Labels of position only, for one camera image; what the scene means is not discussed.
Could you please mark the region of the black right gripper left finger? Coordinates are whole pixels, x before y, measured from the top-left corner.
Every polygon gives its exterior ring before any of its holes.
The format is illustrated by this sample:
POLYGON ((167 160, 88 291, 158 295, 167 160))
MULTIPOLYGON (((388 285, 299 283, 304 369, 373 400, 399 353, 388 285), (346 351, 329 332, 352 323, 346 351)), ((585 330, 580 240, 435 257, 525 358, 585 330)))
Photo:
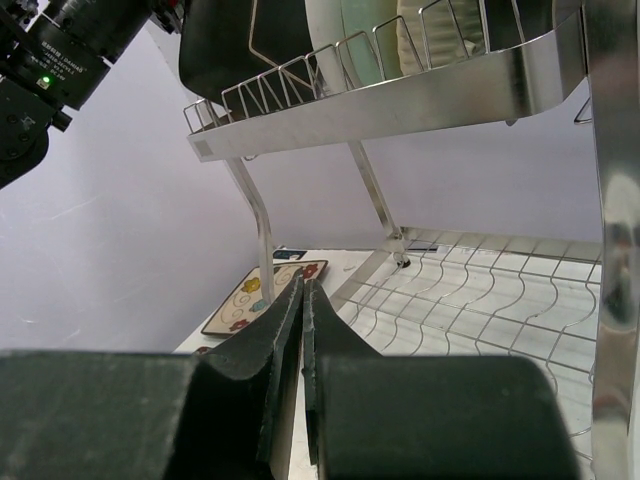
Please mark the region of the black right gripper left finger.
POLYGON ((201 355, 197 418, 209 449, 242 464, 288 465, 301 355, 304 278, 257 320, 201 355))

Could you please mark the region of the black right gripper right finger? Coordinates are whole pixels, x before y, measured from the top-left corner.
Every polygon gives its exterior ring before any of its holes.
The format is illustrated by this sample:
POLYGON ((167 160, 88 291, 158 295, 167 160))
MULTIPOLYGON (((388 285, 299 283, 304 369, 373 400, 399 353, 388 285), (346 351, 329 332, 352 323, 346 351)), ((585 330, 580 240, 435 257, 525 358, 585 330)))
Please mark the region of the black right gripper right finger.
POLYGON ((317 465, 320 359, 325 355, 375 358, 381 354, 336 313, 317 279, 307 280, 304 285, 302 350, 307 444, 310 463, 317 465))

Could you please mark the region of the black square floral plate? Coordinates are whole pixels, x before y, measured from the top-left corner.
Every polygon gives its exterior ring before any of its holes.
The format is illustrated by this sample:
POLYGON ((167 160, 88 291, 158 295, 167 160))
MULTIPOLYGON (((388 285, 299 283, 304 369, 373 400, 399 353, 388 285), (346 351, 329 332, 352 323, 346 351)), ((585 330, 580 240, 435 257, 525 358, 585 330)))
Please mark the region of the black square floral plate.
POLYGON ((287 92, 277 72, 266 83, 254 78, 304 56, 312 43, 303 1, 187 1, 178 72, 192 93, 238 116, 258 116, 289 96, 310 101, 313 93, 302 61, 287 68, 287 92))

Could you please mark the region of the light green floral plate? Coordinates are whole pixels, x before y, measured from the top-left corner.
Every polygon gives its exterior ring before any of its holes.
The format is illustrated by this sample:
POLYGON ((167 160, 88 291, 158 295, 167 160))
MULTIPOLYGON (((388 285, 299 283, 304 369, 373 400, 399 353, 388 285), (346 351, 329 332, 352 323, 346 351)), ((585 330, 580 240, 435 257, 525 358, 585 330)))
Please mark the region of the light green floral plate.
POLYGON ((398 55, 396 22, 373 29, 397 14, 397 2, 387 0, 348 0, 341 2, 346 48, 354 69, 356 87, 369 86, 402 76, 398 55))

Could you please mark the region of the woven bamboo round plate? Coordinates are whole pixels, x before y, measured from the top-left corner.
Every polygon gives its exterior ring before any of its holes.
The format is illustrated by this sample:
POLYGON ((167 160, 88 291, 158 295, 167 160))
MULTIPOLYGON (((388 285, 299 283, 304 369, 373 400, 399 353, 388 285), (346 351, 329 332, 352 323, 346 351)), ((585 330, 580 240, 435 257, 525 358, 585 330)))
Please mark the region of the woven bamboo round plate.
POLYGON ((485 50, 477 1, 398 1, 396 24, 404 76, 464 60, 485 50))

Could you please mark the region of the white plate teal red rim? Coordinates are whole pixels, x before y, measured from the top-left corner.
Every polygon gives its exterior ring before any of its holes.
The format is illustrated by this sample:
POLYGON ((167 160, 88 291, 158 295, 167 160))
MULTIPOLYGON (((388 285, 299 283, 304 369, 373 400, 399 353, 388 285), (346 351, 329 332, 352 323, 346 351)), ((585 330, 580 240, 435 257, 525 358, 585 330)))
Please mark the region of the white plate teal red rim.
POLYGON ((313 50, 331 45, 331 48, 318 53, 315 59, 331 94, 346 91, 349 81, 345 76, 352 75, 352 62, 347 45, 338 51, 335 45, 346 37, 340 0, 306 0, 305 9, 308 30, 313 50))

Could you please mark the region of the dark teal square plate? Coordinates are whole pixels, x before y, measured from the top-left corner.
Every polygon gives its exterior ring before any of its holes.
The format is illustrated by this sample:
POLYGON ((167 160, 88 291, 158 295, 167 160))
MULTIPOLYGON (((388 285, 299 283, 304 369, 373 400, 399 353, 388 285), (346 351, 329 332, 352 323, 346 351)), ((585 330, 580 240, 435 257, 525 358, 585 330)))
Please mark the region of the dark teal square plate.
POLYGON ((582 4, 578 0, 475 1, 483 50, 504 50, 545 35, 582 4))

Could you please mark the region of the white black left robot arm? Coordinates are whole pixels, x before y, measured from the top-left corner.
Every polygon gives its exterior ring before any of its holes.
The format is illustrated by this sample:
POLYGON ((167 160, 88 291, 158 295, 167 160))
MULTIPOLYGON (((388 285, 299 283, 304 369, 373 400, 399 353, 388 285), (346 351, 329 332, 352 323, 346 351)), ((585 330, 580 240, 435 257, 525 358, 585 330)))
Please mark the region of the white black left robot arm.
POLYGON ((148 21, 181 30, 182 1, 1 4, 1 184, 33 170, 148 21))

